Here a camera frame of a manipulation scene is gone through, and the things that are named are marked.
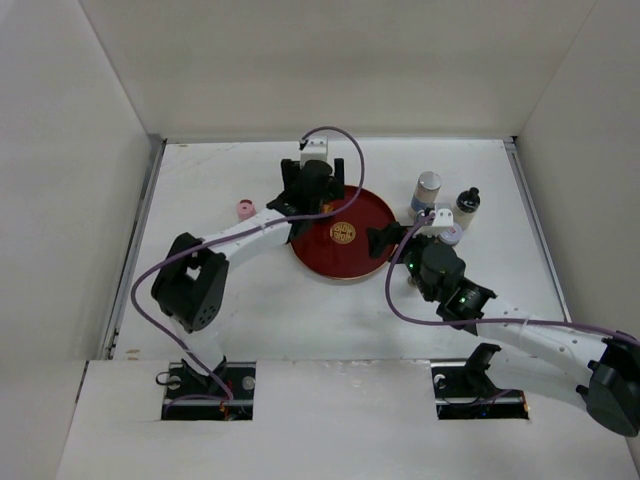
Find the pink lid spice shaker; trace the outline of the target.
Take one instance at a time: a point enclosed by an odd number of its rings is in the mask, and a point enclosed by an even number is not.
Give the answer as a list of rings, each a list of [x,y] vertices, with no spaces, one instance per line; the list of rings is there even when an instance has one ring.
[[[236,205],[236,213],[238,220],[243,222],[256,215],[256,208],[250,199],[242,199]]]

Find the red lid chili sauce jar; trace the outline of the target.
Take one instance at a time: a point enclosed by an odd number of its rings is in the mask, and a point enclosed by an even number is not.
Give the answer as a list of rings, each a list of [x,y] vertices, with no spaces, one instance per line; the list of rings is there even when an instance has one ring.
[[[321,206],[320,213],[322,215],[330,215],[336,210],[336,205],[334,201],[326,202]]]

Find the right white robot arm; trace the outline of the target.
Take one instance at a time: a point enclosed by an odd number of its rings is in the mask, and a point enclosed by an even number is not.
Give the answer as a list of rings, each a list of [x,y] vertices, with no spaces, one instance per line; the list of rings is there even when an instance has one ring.
[[[369,254],[395,252],[420,295],[436,304],[436,326],[465,331],[481,344],[464,367],[464,384],[483,396],[525,390],[573,405],[624,437],[639,434],[639,341],[606,328],[537,319],[465,275],[455,250],[416,226],[397,222],[366,231]]]

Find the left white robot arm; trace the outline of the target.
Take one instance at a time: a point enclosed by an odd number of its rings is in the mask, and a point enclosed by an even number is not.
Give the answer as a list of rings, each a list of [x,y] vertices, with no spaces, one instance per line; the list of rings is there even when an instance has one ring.
[[[297,220],[323,212],[323,206],[344,198],[344,160],[332,165],[321,160],[281,162],[284,190],[266,207],[234,227],[197,238],[179,235],[171,245],[171,256],[184,250],[190,254],[159,270],[151,296],[168,316],[178,338],[202,363],[190,375],[190,386],[206,399],[224,387],[224,360],[213,329],[220,313],[226,280],[232,270],[275,247],[306,234],[314,222]]]

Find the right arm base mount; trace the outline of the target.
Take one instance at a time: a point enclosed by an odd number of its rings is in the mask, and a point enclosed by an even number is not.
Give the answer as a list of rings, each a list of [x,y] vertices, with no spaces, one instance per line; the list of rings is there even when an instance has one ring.
[[[519,390],[497,388],[487,376],[501,348],[481,343],[467,359],[431,363],[435,409],[439,420],[528,420],[528,405]]]

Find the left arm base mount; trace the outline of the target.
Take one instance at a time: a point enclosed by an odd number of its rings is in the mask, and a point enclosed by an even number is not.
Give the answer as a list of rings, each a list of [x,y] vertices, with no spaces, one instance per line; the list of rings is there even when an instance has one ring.
[[[184,360],[170,363],[166,371],[158,373],[155,383],[164,389],[161,419],[218,422],[252,420],[256,364],[223,362],[214,373],[232,393],[231,400],[210,376],[197,373]]]

